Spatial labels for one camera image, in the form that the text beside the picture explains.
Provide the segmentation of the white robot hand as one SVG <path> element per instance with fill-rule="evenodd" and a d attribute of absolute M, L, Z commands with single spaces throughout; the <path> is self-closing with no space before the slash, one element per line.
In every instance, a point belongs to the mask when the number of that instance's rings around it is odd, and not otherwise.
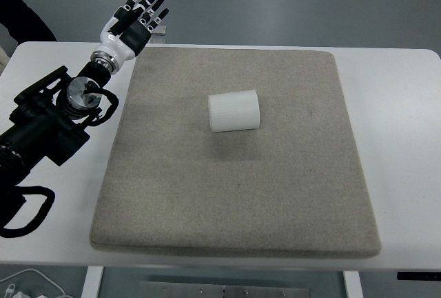
<path fill-rule="evenodd" d="M 152 36 L 150 31 L 154 31 L 169 13 L 169 9 L 165 8 L 147 23 L 163 2 L 127 0 L 103 27 L 101 44 L 93 52 L 93 62 L 101 64 L 108 71 L 119 71 L 126 61 L 138 56 Z"/>

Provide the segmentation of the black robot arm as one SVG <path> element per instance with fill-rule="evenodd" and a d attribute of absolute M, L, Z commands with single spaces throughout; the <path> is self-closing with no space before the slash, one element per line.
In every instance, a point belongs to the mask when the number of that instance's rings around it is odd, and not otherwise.
<path fill-rule="evenodd" d="M 100 45 L 80 73 L 57 68 L 18 94 L 12 127 L 1 135 L 1 187 L 15 187 L 47 157 L 61 166 L 90 138 L 85 129 L 106 122 L 119 105 L 105 89 L 138 56 L 169 10 L 164 0 L 127 0 L 105 24 Z"/>

